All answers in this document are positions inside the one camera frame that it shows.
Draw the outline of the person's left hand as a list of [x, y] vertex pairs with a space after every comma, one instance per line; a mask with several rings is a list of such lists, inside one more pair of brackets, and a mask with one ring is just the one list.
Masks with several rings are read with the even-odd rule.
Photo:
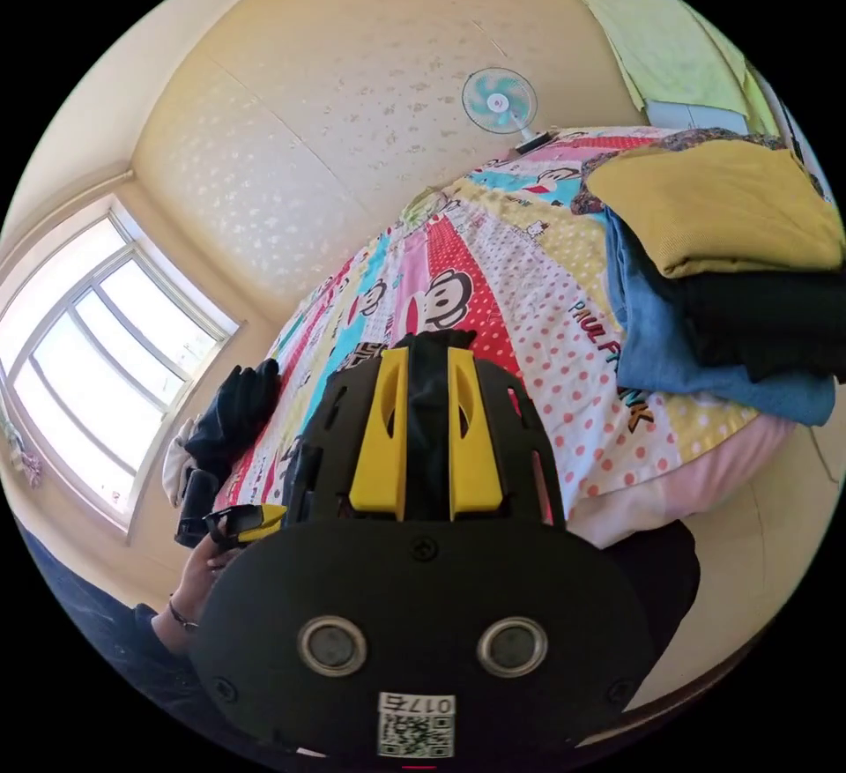
[[172, 607], [188, 621], [198, 622], [212, 587], [240, 552], [239, 547], [222, 549], [209, 534], [203, 537], [191, 551], [170, 597]]

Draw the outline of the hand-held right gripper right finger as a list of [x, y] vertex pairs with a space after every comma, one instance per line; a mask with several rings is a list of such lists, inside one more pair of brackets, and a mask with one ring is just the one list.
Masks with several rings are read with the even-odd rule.
[[472, 353], [447, 352], [450, 519], [497, 512], [500, 475]]

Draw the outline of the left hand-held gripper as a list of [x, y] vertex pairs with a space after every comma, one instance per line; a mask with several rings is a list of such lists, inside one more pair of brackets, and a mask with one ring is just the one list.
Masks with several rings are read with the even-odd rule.
[[236, 504], [214, 509], [219, 491], [217, 478], [207, 471], [191, 472], [174, 541], [193, 550], [209, 534], [222, 549], [244, 546], [278, 532], [284, 525], [287, 506]]

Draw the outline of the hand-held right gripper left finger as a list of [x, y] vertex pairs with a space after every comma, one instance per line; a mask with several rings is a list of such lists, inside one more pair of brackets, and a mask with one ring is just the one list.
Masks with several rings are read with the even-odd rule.
[[408, 431], [408, 349], [379, 360], [371, 406], [349, 501], [365, 515], [402, 520], [405, 512]]

